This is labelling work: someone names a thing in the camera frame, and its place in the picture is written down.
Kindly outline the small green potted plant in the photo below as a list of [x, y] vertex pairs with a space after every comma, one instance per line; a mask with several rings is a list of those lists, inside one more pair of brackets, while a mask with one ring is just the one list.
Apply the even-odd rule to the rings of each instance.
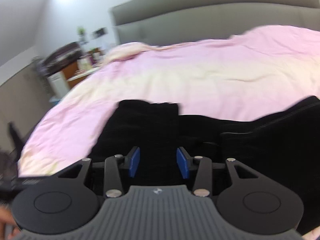
[[86, 43], [87, 42], [87, 40], [86, 40], [86, 31], [85, 31], [84, 27], [82, 27], [82, 26], [77, 27], [77, 34], [79, 36], [79, 41], [81, 43]]

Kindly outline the black wall socket panel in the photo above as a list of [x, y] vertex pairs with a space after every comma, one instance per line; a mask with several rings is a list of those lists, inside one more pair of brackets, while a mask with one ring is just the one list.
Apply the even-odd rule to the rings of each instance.
[[107, 29], [106, 28], [100, 28], [96, 31], [93, 32], [93, 38], [94, 39], [97, 39], [97, 38], [101, 38], [103, 37], [104, 35], [106, 35], [108, 32], [107, 32]]

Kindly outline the orange wooden dresser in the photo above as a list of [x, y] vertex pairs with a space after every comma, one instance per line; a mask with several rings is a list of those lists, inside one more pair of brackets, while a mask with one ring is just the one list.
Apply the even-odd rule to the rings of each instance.
[[68, 70], [68, 79], [66, 80], [69, 89], [72, 89], [80, 82], [84, 81], [88, 76], [95, 73], [102, 66], [102, 61], [93, 64], [91, 68], [85, 68], [81, 65], [81, 60], [71, 64], [71, 70]]

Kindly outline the white wooden cabinet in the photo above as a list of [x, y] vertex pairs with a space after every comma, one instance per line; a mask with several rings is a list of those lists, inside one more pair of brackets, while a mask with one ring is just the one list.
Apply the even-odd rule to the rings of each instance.
[[57, 72], [47, 79], [57, 98], [62, 99], [69, 93], [70, 87], [63, 72]]

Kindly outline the black pants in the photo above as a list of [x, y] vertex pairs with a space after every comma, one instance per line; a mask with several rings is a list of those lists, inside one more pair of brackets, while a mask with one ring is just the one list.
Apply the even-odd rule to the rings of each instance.
[[212, 161], [212, 200], [232, 226], [259, 235], [319, 228], [319, 99], [253, 121], [179, 115], [173, 103], [124, 100], [107, 121], [89, 157], [105, 161], [140, 148], [129, 188], [186, 185], [176, 160]]

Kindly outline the grey upholstered headboard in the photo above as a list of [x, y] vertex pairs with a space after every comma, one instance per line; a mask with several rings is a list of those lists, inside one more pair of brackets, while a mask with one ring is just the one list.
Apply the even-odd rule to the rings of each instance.
[[319, 30], [319, 0], [131, 0], [111, 12], [119, 44], [226, 39], [263, 25]]

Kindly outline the pink floral duvet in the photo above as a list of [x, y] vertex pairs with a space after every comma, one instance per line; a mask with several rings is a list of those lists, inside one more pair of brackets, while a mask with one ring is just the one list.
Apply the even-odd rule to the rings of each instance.
[[266, 25], [226, 40], [170, 46], [131, 42], [39, 122], [20, 177], [52, 175], [88, 156], [118, 102], [180, 104], [182, 114], [251, 121], [319, 95], [319, 32]]

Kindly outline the blue plastic storage box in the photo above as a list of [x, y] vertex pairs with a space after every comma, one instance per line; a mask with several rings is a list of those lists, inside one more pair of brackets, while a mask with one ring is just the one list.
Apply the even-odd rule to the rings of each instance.
[[50, 102], [53, 106], [56, 106], [60, 101], [61, 101], [61, 99], [60, 99], [60, 98], [57, 98], [56, 96], [52, 96], [52, 97], [49, 99], [49, 102]]

